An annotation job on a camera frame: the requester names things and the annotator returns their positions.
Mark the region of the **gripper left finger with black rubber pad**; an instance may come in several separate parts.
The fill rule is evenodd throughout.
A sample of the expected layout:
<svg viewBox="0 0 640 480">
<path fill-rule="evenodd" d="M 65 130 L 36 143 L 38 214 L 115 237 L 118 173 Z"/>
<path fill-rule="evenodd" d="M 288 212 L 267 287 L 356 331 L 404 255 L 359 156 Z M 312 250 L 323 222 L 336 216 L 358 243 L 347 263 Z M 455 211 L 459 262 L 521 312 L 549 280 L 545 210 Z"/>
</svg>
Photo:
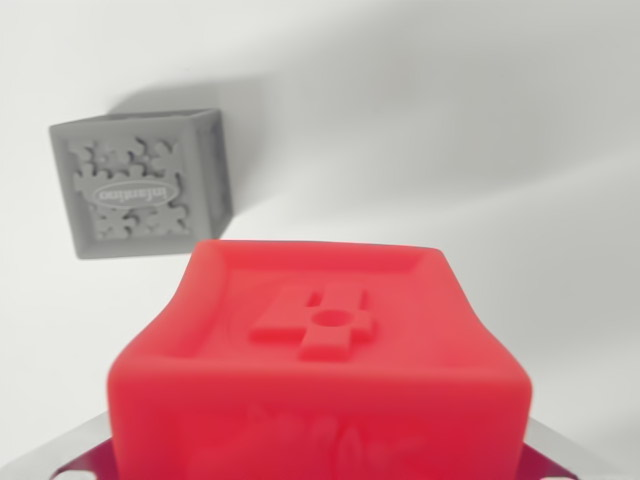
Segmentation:
<svg viewBox="0 0 640 480">
<path fill-rule="evenodd" d="M 118 479 L 107 413 L 14 461 L 15 479 Z"/>
</svg>

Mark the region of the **gripper right finger with black rubber pad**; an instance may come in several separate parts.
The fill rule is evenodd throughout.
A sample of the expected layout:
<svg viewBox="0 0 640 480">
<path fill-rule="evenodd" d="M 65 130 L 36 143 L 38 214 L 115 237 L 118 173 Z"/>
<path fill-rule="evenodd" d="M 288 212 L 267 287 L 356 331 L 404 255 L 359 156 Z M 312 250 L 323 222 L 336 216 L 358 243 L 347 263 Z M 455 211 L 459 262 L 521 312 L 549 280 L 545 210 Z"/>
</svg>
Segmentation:
<svg viewBox="0 0 640 480">
<path fill-rule="evenodd" d="M 518 479 L 602 479 L 603 461 L 567 437 L 530 418 Z"/>
</svg>

